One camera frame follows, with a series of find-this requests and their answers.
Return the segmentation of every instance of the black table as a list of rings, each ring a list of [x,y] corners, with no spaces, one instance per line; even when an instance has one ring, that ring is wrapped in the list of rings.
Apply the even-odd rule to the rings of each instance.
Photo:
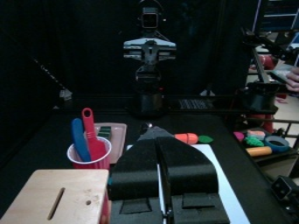
[[[35,170],[72,168],[66,152],[71,145],[71,120],[75,117],[80,117],[79,111],[54,113],[31,141],[0,171],[0,216]],[[172,134],[192,132],[214,138],[210,146],[250,222],[258,224],[291,223],[271,193],[271,183],[219,116],[176,114],[143,120],[127,113],[95,113],[95,123],[127,124],[126,146],[136,142],[143,122],[151,122]]]

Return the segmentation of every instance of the tape roll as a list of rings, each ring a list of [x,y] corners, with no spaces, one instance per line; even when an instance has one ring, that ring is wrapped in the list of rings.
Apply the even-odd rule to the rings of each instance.
[[[271,148],[273,152],[283,152],[289,150],[290,143],[281,136],[269,136],[266,146]]]

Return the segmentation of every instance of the camera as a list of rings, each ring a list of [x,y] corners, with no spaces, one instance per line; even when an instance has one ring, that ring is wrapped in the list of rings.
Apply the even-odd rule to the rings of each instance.
[[[156,8],[143,8],[142,26],[146,29],[156,29],[159,23],[159,11]]]

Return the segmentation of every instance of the person's hand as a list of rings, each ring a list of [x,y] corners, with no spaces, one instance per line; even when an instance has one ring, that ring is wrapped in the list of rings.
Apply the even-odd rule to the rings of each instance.
[[[286,75],[286,88],[299,93],[299,67],[294,67],[291,72]]]

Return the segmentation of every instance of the pink cup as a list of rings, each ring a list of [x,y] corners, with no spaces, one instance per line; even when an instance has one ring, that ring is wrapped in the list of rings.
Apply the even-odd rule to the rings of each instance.
[[[106,169],[110,168],[110,152],[111,152],[111,142],[104,138],[98,136],[98,140],[104,142],[106,148],[107,148],[107,154],[104,157],[100,157],[98,160],[90,161],[90,162],[82,162],[80,156],[76,152],[76,149],[74,147],[74,144],[68,148],[68,159],[72,162],[72,166],[75,169]]]

